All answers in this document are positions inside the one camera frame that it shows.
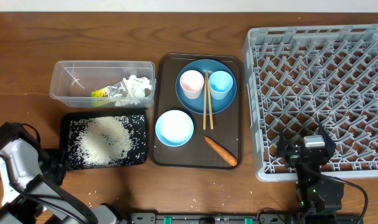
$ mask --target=black tray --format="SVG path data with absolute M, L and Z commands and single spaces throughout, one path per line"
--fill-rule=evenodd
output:
M 146 134 L 134 134 L 131 138 L 140 138 L 140 142 L 145 142 L 145 144 L 138 144 L 134 150 L 128 152 L 128 157 L 121 160 L 117 166 L 130 166 L 130 165 L 139 165 L 146 161 L 148 155 L 148 124 L 146 119 L 146 112 L 145 110 L 141 109 L 134 109 L 134 110 L 111 110 L 111 111 L 91 111 L 91 112 L 78 112 L 78 113 L 67 113 L 62 118 L 62 125 L 60 129 L 60 143 L 59 143 L 59 151 L 61 156 L 61 164 L 67 162 L 68 170 L 74 169 L 84 169 L 82 166 L 78 164 L 69 164 L 69 152 L 68 152 L 68 145 L 69 145 L 69 132 L 70 132 L 70 122 L 71 121 L 78 121 L 80 119 L 89 119 L 89 118 L 99 118 L 104 116 L 133 116 L 133 115 L 143 115 L 144 122 L 140 123 L 131 123 L 133 126 L 126 127 L 127 129 L 140 129 L 144 130 Z
M 196 114 L 184 107 L 176 96 L 175 82 L 179 72 L 189 63 L 199 59 L 211 59 L 226 65 L 234 74 L 237 93 L 232 104 L 214 114 L 214 129 L 202 129 L 202 114 Z M 243 65 L 237 57 L 215 55 L 168 54 L 159 63 L 155 95 L 153 137 L 150 158 L 161 166 L 196 167 L 208 169 L 234 169 L 243 158 Z M 155 135 L 157 119 L 169 110 L 186 112 L 194 122 L 191 139 L 179 147 L 164 145 Z M 237 158 L 237 165 L 231 167 L 205 141 L 208 136 L 226 148 Z

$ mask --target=white wall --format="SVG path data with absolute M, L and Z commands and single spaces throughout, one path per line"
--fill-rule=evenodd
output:
M 0 0 L 0 11 L 378 12 L 378 0 Z

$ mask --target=pink cup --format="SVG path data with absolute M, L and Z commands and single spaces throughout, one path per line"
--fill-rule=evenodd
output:
M 189 70 L 182 74 L 179 83 L 186 97 L 194 100 L 201 94 L 202 87 L 204 86 L 204 77 L 198 71 Z

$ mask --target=chopstick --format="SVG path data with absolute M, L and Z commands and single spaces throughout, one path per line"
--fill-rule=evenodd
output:
M 202 121 L 202 129 L 207 129 L 207 74 L 208 71 L 206 71 L 206 78 L 205 80 L 205 86 L 204 86 L 204 113 L 203 113 L 203 121 Z
M 209 84 L 208 79 L 208 71 L 206 71 L 206 79 L 207 79 L 207 85 Z M 208 92 L 208 107 L 209 107 L 209 120 L 211 122 L 211 130 L 214 129 L 214 121 L 212 120 L 212 105 L 211 105 L 211 92 L 209 91 L 209 86 L 207 86 L 207 92 Z

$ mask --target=green clip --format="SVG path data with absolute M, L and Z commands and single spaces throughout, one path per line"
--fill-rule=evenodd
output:
M 172 217 L 164 217 L 164 224 L 172 224 Z
M 244 218 L 244 224 L 252 224 L 252 218 Z

